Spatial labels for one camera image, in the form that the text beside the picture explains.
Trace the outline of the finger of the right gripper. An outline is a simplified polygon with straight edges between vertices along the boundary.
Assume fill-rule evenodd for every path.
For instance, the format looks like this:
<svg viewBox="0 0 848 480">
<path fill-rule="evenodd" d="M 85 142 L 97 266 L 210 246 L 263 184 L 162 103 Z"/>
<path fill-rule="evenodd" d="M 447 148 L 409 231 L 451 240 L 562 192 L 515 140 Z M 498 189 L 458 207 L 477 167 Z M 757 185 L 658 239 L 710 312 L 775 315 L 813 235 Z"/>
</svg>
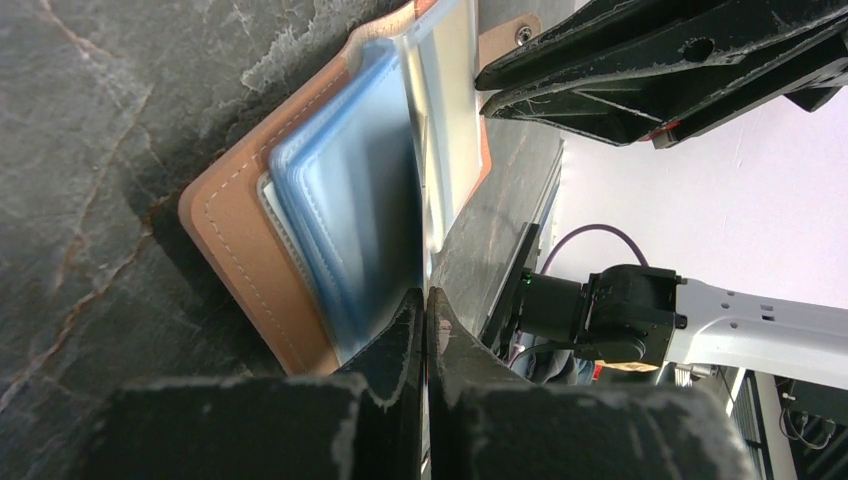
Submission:
<svg viewBox="0 0 848 480">
<path fill-rule="evenodd" d="M 845 1 L 591 1 L 567 20 L 491 62 L 482 91 L 528 85 L 595 56 L 656 39 L 648 55 L 683 52 L 701 38 L 718 51 L 766 45 L 847 16 Z"/>
<path fill-rule="evenodd" d="M 807 112 L 847 84 L 847 44 L 774 45 L 736 64 L 652 66 L 580 79 L 546 91 L 502 91 L 482 112 L 489 118 L 532 121 L 613 146 L 650 140 L 673 147 L 785 96 Z"/>
</svg>

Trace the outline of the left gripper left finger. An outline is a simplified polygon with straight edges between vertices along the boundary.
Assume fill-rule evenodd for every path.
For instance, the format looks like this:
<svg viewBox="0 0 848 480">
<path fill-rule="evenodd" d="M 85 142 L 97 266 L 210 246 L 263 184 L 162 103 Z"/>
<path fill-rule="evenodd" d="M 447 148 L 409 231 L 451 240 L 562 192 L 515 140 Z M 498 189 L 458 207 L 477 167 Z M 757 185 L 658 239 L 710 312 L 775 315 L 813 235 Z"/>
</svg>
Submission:
<svg viewBox="0 0 848 480">
<path fill-rule="evenodd" d="M 422 455 L 424 296 L 405 292 L 387 326 L 338 374 L 336 479 L 418 479 Z"/>
</svg>

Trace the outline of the tan leather card holder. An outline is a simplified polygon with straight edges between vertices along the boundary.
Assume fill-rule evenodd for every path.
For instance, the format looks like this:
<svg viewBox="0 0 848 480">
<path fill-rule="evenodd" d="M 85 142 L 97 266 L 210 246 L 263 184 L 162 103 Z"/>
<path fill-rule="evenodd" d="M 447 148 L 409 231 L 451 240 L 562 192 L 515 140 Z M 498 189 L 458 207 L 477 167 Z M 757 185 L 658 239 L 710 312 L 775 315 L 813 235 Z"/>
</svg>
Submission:
<svg viewBox="0 0 848 480">
<path fill-rule="evenodd" d="M 355 28 L 312 78 L 185 190 L 179 201 L 183 227 L 286 373 L 328 374 L 344 363 L 278 202 L 272 150 L 354 78 L 367 43 L 393 41 L 416 148 L 423 285 L 492 168 L 474 78 L 541 29 L 540 18 L 525 13 L 481 31 L 474 1 L 407 1 Z"/>
</svg>

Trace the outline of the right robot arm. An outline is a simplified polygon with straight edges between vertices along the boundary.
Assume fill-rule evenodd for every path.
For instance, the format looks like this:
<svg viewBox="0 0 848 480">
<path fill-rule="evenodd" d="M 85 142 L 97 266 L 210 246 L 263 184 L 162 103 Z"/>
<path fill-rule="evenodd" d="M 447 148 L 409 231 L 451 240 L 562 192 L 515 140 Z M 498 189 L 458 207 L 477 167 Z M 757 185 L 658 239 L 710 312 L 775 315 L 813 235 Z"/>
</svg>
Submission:
<svg viewBox="0 0 848 480">
<path fill-rule="evenodd" d="M 847 84 L 843 1 L 591 1 L 492 61 L 486 117 L 531 121 L 613 146 L 671 148 L 774 98 L 812 112 Z M 521 239 L 482 343 L 514 335 L 608 365 L 705 364 L 843 389 L 847 313 L 686 279 L 645 260 L 585 283 L 536 272 Z"/>
</svg>

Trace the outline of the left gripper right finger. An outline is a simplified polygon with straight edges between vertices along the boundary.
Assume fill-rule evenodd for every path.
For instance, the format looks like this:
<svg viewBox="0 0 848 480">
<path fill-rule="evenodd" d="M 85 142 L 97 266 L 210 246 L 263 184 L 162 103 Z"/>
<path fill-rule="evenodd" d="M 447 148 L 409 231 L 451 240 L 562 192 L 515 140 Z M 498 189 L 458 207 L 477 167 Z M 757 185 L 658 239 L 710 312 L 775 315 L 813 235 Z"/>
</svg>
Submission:
<svg viewBox="0 0 848 480">
<path fill-rule="evenodd" d="M 528 390 L 530 383 L 461 324 L 439 287 L 427 295 L 427 380 L 431 477 L 484 479 L 483 455 L 498 433 L 487 402 L 497 392 Z"/>
</svg>

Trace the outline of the blue credit card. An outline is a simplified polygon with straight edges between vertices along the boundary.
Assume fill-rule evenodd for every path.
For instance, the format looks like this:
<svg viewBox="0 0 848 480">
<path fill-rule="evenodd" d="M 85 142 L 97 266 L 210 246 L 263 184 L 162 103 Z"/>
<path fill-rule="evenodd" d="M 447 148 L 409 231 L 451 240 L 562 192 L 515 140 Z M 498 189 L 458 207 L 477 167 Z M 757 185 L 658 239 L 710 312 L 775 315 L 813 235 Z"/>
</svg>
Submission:
<svg viewBox="0 0 848 480">
<path fill-rule="evenodd" d="M 367 43 L 354 78 L 269 156 L 339 361 L 422 283 L 416 148 L 399 50 Z"/>
</svg>

